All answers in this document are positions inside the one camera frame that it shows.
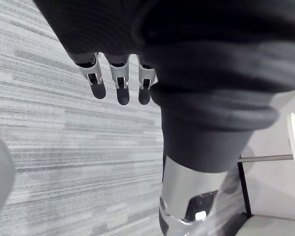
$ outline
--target black fingertip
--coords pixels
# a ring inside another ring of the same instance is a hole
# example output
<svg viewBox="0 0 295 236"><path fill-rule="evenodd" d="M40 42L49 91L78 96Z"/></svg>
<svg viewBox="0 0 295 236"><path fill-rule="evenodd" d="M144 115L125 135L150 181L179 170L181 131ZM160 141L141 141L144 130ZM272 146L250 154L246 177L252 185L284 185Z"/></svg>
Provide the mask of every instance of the black fingertip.
<svg viewBox="0 0 295 236"><path fill-rule="evenodd" d="M99 84L94 84L90 86L92 89L93 95L98 99L103 99L106 96L106 89L104 85L104 81Z"/></svg>
<svg viewBox="0 0 295 236"><path fill-rule="evenodd" d="M142 105L146 105L151 100L151 94L149 92L149 89L139 89L139 102Z"/></svg>
<svg viewBox="0 0 295 236"><path fill-rule="evenodd" d="M121 105L127 105L130 101L129 88L118 88L117 89L117 100Z"/></svg>

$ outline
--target gray carpet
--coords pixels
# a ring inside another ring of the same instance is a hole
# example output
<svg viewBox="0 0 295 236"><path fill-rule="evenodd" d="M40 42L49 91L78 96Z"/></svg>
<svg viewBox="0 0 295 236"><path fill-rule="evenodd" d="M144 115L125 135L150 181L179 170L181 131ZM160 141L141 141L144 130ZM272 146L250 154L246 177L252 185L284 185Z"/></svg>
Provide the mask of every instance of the gray carpet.
<svg viewBox="0 0 295 236"><path fill-rule="evenodd" d="M134 55L127 106L117 102L106 59L99 61L101 101L35 5L0 0L0 137L17 168L0 236L161 235L160 110L138 102ZM243 211L237 176L229 174L197 235L223 235Z"/></svg>

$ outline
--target striped carpet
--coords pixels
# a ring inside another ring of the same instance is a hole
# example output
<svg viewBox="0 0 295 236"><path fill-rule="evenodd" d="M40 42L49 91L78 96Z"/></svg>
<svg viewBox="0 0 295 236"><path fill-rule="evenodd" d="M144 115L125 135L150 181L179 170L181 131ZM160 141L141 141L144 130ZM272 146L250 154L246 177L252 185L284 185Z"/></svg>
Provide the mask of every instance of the striped carpet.
<svg viewBox="0 0 295 236"><path fill-rule="evenodd" d="M163 140L160 110L121 106L100 55L105 99L96 100L30 0L0 0L0 137L17 175L0 236L160 236ZM197 235L222 235L243 211L236 170Z"/></svg>

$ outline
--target robotic finger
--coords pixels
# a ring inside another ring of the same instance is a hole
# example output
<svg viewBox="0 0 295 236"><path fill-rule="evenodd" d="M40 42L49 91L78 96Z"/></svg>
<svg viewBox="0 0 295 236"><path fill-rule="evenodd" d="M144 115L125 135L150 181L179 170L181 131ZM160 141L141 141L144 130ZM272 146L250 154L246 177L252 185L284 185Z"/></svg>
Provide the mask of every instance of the robotic finger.
<svg viewBox="0 0 295 236"><path fill-rule="evenodd" d="M155 76L156 76L156 71L138 57L138 62L139 62L139 83L140 83L140 88L139 88L139 102L142 105L146 105L149 103L151 99L151 94L149 92L149 89L151 85L155 81Z"/></svg>
<svg viewBox="0 0 295 236"><path fill-rule="evenodd" d="M68 53L68 55L78 66L83 77L88 81L93 95L98 99L103 99L106 96L106 89L102 78L102 71L98 61L98 53Z"/></svg>
<svg viewBox="0 0 295 236"><path fill-rule="evenodd" d="M117 100L121 105L129 103L129 57L130 55L112 56L105 54L112 78L116 86Z"/></svg>

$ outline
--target black sleeve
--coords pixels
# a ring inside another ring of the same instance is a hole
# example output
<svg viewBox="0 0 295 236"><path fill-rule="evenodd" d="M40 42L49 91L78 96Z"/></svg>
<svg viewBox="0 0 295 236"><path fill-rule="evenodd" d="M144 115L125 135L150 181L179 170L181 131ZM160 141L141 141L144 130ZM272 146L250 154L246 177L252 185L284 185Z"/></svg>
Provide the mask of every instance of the black sleeve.
<svg viewBox="0 0 295 236"><path fill-rule="evenodd" d="M234 166L295 89L295 0L35 0L66 50L140 54L156 69L164 152L202 172Z"/></svg>

